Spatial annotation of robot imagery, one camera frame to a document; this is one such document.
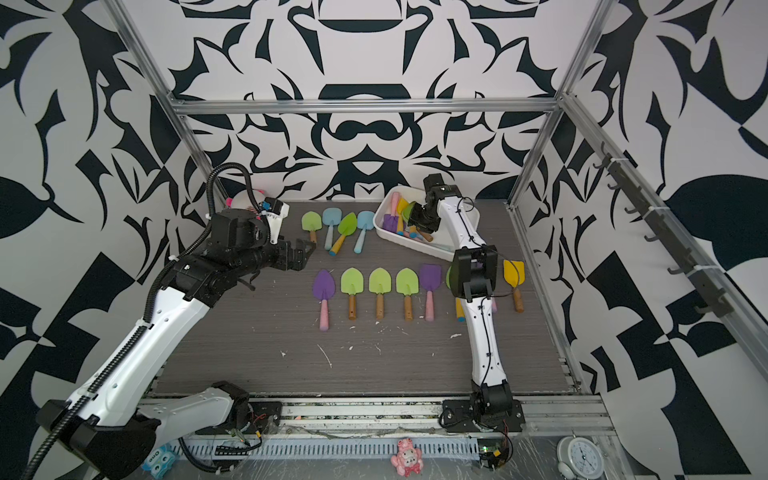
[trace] gray tabletop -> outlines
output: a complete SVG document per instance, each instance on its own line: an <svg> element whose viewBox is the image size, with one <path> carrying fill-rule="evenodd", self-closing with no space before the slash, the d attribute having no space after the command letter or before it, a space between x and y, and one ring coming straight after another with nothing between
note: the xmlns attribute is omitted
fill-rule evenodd
<svg viewBox="0 0 768 480"><path fill-rule="evenodd" d="M375 210L377 204L293 202L281 233L288 240L308 238L301 216L327 207ZM499 200L477 202L478 232L507 257L521 259L509 215ZM455 299L443 284L435 291L435 321L426 322L422 289L414 296L414 320L403 316L403 295L395 291L402 268L418 272L422 263L449 263L366 234L361 254L353 252L358 233L331 257L318 232L319 245L301 272L265 269L254 280L256 292L237 286L182 340L169 358L154 392L189 394L212 382L228 380L253 394L417 395L464 394L471 391L472 356L465 323L455 316ZM357 298L357 320L347 319L348 296L340 291L344 270L354 266L366 279ZM386 317L377 323L376 298L368 275L376 267L392 275L385 295ZM329 301L330 330L319 331L320 305L312 295L315 275L331 272L336 295ZM499 265L496 293L510 291ZM530 282L521 286L525 312L514 311L511 296L496 299L494 314L499 354L513 392L566 392L568 384L551 340L544 314Z"/></svg>

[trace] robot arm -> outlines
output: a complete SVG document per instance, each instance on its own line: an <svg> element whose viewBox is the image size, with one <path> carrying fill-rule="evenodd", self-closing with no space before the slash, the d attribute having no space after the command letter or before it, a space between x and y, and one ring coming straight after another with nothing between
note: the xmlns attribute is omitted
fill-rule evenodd
<svg viewBox="0 0 768 480"><path fill-rule="evenodd" d="M177 259L159 279L161 289L149 321L138 320L97 373L67 401L50 400L38 412L40 425L49 432L57 430L67 449L107 478L129 475L152 449L171 439L208 426L245 425L248 393L227 382L183 399L141 409L137 405L181 339L227 290L238 282L254 290L250 281L268 266L278 270L306 266L315 244L297 240L293 249L280 236L288 205L267 198L262 208L213 214L210 237ZM246 275L251 275L248 282L240 279ZM103 372L110 373L99 383Z"/></svg>
<svg viewBox="0 0 768 480"><path fill-rule="evenodd" d="M498 355L491 312L498 254L478 235L466 216L466 204L455 185L445 185L440 174L424 179L425 204L416 204L409 223L428 233L446 223L454 244L451 291L462 301L472 347L472 391L475 421L497 425L509 415L512 394Z"/></svg>

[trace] blue toy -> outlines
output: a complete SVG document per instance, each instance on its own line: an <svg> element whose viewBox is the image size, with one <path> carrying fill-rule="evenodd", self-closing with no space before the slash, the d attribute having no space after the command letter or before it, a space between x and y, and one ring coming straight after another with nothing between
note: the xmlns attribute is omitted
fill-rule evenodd
<svg viewBox="0 0 768 480"><path fill-rule="evenodd" d="M160 480L170 470L175 461L176 455L173 453L170 444L166 443L149 454L141 468L150 472L157 480Z"/></svg>

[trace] pink toy figurine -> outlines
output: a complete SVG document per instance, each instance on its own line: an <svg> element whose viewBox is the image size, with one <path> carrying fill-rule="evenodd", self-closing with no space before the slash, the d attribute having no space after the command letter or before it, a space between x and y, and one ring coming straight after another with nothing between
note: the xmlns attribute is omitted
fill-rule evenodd
<svg viewBox="0 0 768 480"><path fill-rule="evenodd" d="M397 468L397 475L408 477L411 472L421 473L424 462L422 460L422 450L413 448L411 439L403 439L397 442L397 455L393 455L389 460L392 466Z"/></svg>

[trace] hook rack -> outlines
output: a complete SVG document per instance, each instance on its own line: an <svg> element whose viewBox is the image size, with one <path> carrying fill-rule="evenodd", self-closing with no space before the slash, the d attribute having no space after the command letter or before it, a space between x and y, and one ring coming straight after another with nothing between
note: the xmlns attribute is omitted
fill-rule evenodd
<svg viewBox="0 0 768 480"><path fill-rule="evenodd" d="M607 151L612 157L606 155L599 165L595 164L593 167L606 168L614 179L608 188L621 189L653 231L652 235L645 236L645 240L659 241L664 246L676 266L669 271L685 273L685 277L706 303L706 307L700 306L700 311L707 312L711 309L728 328L760 374L768 380L768 323L728 274L710 259L706 250L675 217L674 212L658 196L655 187L637 172L634 162L622 158L627 154L613 143L578 97L572 93L564 93L558 98L558 105L598 156Z"/></svg>
<svg viewBox="0 0 768 480"><path fill-rule="evenodd" d="M716 287L712 270L719 274L722 272L717 265L713 265L705 254L693 248L695 240L685 230L680 221L672 214L660 198L645 183L634 165L625 158L611 158L607 156L601 163L602 167L613 177L616 184L608 185L611 190L621 189L632 203L632 208L624 208L628 214L640 214L650 229L653 236L645 235L647 242L660 241L667 249L676 267L667 268L670 275L685 273L694 284L699 294L707 303L707 308L718 316L724 316L733 312L733 307L723 295L725 290Z"/></svg>

